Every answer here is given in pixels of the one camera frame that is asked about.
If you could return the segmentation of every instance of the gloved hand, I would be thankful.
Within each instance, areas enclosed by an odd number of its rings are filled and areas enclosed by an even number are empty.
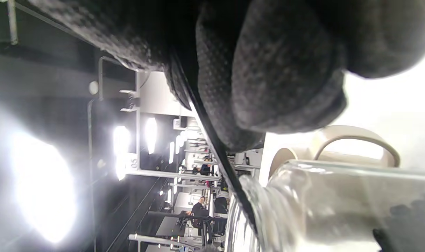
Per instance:
[[[30,2],[129,68],[164,71],[184,107],[183,85],[198,89],[232,151],[329,124],[346,70],[386,77],[425,54],[425,0]]]

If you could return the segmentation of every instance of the clear glass jar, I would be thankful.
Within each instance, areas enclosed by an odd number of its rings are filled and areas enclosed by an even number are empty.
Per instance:
[[[265,188],[241,183],[258,239],[232,200],[225,251],[425,251],[425,173],[288,161]]]

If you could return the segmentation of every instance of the metal bar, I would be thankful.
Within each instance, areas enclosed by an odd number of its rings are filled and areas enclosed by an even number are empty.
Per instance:
[[[181,215],[181,214],[174,214],[174,213],[169,213],[169,212],[155,212],[155,211],[148,211],[147,212],[148,215],[153,215],[153,216],[164,216],[164,217],[175,217],[175,218],[188,218],[190,220],[211,220],[211,221],[215,221],[215,222],[227,222],[228,219],[225,218],[211,218],[211,217],[199,217],[199,216],[185,216],[185,215]]]
[[[129,234],[129,240],[130,241],[140,241],[140,242],[146,242],[146,243],[153,243],[153,244],[166,244],[166,245],[175,245],[175,246],[185,246],[184,244],[181,244],[177,241],[171,241],[168,239],[163,238],[156,238],[151,236],[140,236],[137,233],[131,233]]]
[[[93,167],[93,129],[92,129],[92,110],[94,99],[88,102],[88,153],[89,153],[89,169],[90,169],[90,193],[91,193],[91,221],[93,227],[93,250],[97,252],[97,242],[96,242],[96,218],[95,218],[95,207],[94,207],[94,167]]]
[[[211,162],[211,161],[203,161],[203,160],[195,160],[194,164],[203,164],[203,165],[216,165],[216,162]]]
[[[16,21],[15,0],[7,0],[7,10],[9,15],[10,43],[12,45],[16,45],[18,44],[18,30]]]
[[[201,150],[185,150],[186,153],[197,153],[197,154],[208,154],[208,152],[203,152]]]
[[[195,180],[206,180],[206,181],[220,181],[220,177],[193,175],[193,174],[178,174],[175,172],[164,172],[164,171],[151,171],[151,170],[128,170],[126,174],[130,175],[141,175],[150,177],[180,177],[182,179],[195,179]]]
[[[214,200],[212,199],[211,190],[209,190],[208,200],[209,200],[209,216],[214,217]]]
[[[239,168],[239,169],[246,169],[246,170],[260,170],[260,166],[248,166],[247,164],[236,164],[234,166],[235,168]]]
[[[136,88],[136,96],[135,97],[141,97],[141,93],[140,93],[140,86],[141,86],[141,80],[139,79],[139,73],[135,72],[134,75],[134,82],[135,82],[135,88]],[[136,107],[136,164],[138,169],[140,169],[140,159],[141,159],[141,152],[139,150],[139,146],[140,146],[140,115],[141,115],[141,108],[138,106]]]
[[[175,184],[174,183],[169,183],[169,186],[174,186]],[[207,186],[205,186],[205,185],[183,185],[183,184],[177,184],[177,186],[179,187],[179,188],[193,188],[193,189],[198,189],[198,190],[204,190],[204,189],[207,189],[208,187]]]

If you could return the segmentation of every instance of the ceiling light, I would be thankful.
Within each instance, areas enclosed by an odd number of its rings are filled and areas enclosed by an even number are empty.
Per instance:
[[[156,127],[155,118],[149,118],[147,120],[146,127],[145,127],[147,149],[149,151],[149,154],[152,154],[153,152],[155,152],[157,133],[158,133],[158,131],[157,131],[157,127]]]
[[[113,150],[116,155],[116,176],[122,180],[126,176],[126,155],[130,145],[130,132],[125,126],[118,126],[113,131]]]
[[[130,132],[125,126],[118,126],[113,131],[113,150],[116,155],[128,152]]]
[[[174,142],[170,142],[169,145],[169,164],[172,164],[173,162],[173,151],[175,148],[175,143]]]
[[[181,142],[180,136],[177,136],[177,139],[175,140],[175,142],[176,142],[175,153],[178,154],[180,153],[180,142]]]
[[[27,221],[51,242],[69,233],[76,217],[73,178],[58,150],[27,134],[12,142],[16,197]]]
[[[167,191],[167,202],[170,204],[172,202],[172,189]]]

